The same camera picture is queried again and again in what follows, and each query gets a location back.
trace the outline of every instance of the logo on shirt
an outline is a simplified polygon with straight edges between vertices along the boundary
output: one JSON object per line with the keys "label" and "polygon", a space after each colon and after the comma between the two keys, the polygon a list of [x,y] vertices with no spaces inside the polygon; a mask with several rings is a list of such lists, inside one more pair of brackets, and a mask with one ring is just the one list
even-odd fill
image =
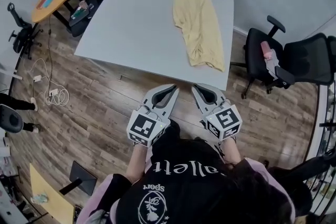
{"label": "logo on shirt", "polygon": [[139,222],[141,224],[165,224],[169,217],[165,217],[167,212],[166,199],[157,190],[149,191],[141,200],[138,209]]}

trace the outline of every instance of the pink object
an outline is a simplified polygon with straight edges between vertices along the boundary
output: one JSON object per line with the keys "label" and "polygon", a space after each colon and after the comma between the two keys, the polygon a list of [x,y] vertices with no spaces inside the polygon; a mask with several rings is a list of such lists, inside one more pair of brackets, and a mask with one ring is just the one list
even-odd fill
{"label": "pink object", "polygon": [[260,45],[261,45],[261,49],[263,50],[264,58],[267,60],[272,59],[272,51],[268,45],[268,42],[263,41],[262,43],[260,43]]}

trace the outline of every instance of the wooden floor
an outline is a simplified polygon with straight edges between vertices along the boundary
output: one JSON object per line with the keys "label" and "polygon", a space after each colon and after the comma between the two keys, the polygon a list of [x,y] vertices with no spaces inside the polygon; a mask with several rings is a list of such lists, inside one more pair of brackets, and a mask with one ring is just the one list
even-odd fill
{"label": "wooden floor", "polygon": [[[13,96],[29,100],[33,96],[33,76],[46,74],[43,58],[50,72],[48,52],[48,20],[41,23],[44,33],[34,47],[32,61],[22,60],[18,74],[23,81],[15,81]],[[55,18],[51,18],[50,51],[53,60],[53,81],[65,86],[70,93],[66,106],[43,105],[39,95],[38,112],[21,112],[26,122],[40,125],[40,133],[22,131],[10,134],[12,156],[21,167],[23,183],[18,183],[27,198],[31,196],[29,163],[49,174],[59,189],[69,183],[73,161],[77,161],[98,177],[99,183],[111,173],[124,173],[130,159],[132,143],[128,141],[126,126],[133,109],[151,88],[165,83],[176,83],[180,95],[172,113],[182,129],[183,137],[209,137],[199,123],[201,115],[191,95],[190,84],[149,74],[130,68],[105,64],[101,68],[90,60],[74,56],[78,40],[71,37]],[[243,61],[242,46],[245,38],[234,34],[233,61]],[[246,86],[246,71],[232,67],[225,95],[235,104],[243,118],[237,135],[242,155],[271,165],[293,167],[305,155],[312,132],[317,105],[317,87],[297,83],[288,90],[274,89],[267,95],[257,82],[248,99],[240,94]],[[47,82],[34,85],[34,95],[45,91]],[[74,190],[68,197],[74,204],[83,206],[88,196]],[[49,216],[38,223],[56,223]]]}

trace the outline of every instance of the electrical cable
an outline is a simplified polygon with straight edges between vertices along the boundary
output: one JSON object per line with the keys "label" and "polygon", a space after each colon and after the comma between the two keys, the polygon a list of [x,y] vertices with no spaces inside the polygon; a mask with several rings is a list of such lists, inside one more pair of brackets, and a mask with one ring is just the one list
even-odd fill
{"label": "electrical cable", "polygon": [[[44,59],[42,58],[39,58],[37,59],[32,68],[28,71],[28,73],[30,73],[34,67],[35,67],[35,64],[39,61],[39,60],[42,60],[43,63],[44,63],[44,66],[46,68],[46,72],[47,72],[47,75],[44,76],[44,77],[41,77],[41,80],[42,79],[47,79],[48,80],[48,87],[47,89],[44,91],[44,92],[40,92],[36,97],[38,97],[39,95],[43,94],[43,98],[44,98],[44,103],[46,103],[47,105],[51,105],[51,104],[54,104],[54,105],[60,105],[60,106],[65,106],[68,102],[69,102],[69,99],[70,99],[70,95],[69,95],[69,92],[68,90],[62,86],[62,85],[59,85],[53,81],[51,81],[50,79],[50,76],[49,76],[49,73],[48,73],[48,69],[47,69],[47,64],[46,62],[44,61]],[[54,84],[56,86],[59,86],[61,87],[62,89],[59,91],[59,93],[57,95],[52,95],[51,97],[49,97],[49,89],[50,89],[50,85],[51,84]]]}
{"label": "electrical cable", "polygon": [[50,18],[51,15],[49,15],[49,30],[48,30],[48,50],[49,50],[49,57],[50,57],[50,62],[51,62],[51,72],[50,72],[50,78],[49,80],[52,80],[52,75],[53,75],[53,59],[51,57],[51,52],[50,52],[50,36],[51,36],[51,23],[50,23]]}

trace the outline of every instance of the long dark hair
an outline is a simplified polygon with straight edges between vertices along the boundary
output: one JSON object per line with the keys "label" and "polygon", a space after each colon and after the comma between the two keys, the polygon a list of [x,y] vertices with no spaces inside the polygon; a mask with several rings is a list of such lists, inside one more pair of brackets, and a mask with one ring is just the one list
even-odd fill
{"label": "long dark hair", "polygon": [[221,196],[202,223],[290,224],[292,207],[287,196],[244,162],[228,171],[233,182],[229,192]]}

